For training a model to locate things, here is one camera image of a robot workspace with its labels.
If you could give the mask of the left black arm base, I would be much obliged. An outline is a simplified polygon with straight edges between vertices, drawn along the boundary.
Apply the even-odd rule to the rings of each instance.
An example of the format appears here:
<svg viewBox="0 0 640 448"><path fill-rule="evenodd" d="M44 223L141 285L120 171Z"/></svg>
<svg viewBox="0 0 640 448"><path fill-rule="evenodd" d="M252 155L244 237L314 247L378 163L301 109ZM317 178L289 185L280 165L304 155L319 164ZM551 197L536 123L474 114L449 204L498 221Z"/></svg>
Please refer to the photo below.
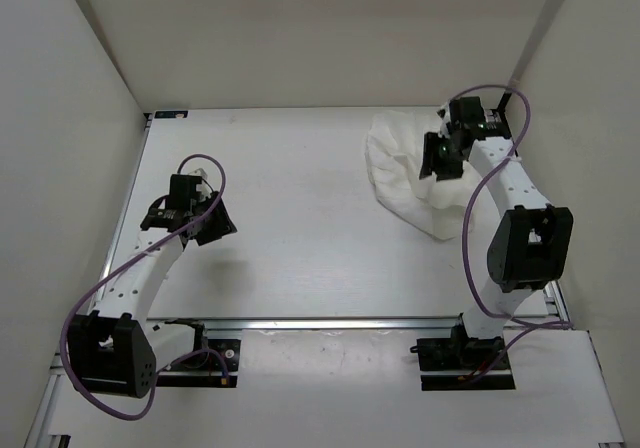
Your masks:
<svg viewBox="0 0 640 448"><path fill-rule="evenodd" d="M154 324L149 341L157 359L158 387L237 387L240 339L211 338L203 322L174 319Z"/></svg>

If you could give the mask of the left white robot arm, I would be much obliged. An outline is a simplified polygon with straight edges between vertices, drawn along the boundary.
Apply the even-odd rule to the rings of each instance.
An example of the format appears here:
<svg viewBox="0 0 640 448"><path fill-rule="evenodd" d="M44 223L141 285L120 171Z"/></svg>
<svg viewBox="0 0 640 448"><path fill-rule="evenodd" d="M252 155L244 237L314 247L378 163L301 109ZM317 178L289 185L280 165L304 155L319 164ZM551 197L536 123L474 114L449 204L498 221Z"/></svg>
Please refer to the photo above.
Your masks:
<svg viewBox="0 0 640 448"><path fill-rule="evenodd" d="M201 323L151 323L148 317L187 245L203 246L235 231L204 170L172 175L168 194L151 204L140 224L130 260L89 313L71 317L63 340L76 385L91 394L143 398L157 371L175 359L188 368L205 364L210 345Z"/></svg>

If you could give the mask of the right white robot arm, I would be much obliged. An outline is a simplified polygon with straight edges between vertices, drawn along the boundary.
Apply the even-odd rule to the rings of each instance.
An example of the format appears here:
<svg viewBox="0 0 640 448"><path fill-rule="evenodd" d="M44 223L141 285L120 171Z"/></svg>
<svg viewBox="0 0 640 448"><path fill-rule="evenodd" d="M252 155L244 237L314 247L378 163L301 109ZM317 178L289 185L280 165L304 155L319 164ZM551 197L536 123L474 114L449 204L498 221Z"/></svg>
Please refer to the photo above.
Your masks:
<svg viewBox="0 0 640 448"><path fill-rule="evenodd" d="M520 141L489 117L479 97L458 95L438 115L438 132L424 136L420 178L457 180L470 165L481 180L469 201L487 190L500 215L487 249L486 285L468 283L475 304L461 316L464 333L449 343L452 361L470 368L485 355L483 340L500 337L527 298L561 277L574 218L535 187L517 156Z"/></svg>

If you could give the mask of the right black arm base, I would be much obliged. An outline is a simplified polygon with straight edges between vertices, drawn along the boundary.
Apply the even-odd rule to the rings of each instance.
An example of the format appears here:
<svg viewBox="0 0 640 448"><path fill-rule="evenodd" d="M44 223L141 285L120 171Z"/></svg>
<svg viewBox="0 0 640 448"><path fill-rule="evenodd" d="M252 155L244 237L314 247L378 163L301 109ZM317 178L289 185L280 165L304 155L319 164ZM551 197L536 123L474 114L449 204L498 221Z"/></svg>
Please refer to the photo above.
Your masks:
<svg viewBox="0 0 640 448"><path fill-rule="evenodd" d="M501 336L471 338L456 325L448 338L420 338L410 352L418 359L423 392L510 391L516 386L505 347Z"/></svg>

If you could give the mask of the white pleated skirt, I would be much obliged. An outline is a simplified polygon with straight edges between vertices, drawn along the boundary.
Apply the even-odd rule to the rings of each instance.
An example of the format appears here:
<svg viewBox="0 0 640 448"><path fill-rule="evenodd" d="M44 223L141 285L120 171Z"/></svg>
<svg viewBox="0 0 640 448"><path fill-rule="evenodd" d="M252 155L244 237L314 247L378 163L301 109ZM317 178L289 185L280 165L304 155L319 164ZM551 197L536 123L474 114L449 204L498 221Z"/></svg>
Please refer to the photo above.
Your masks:
<svg viewBox="0 0 640 448"><path fill-rule="evenodd" d="M419 178L424 135L439 125L435 114L378 113L366 135L364 157L377 201L415 228L446 241L461 234L464 212L480 176L464 162L460 179Z"/></svg>

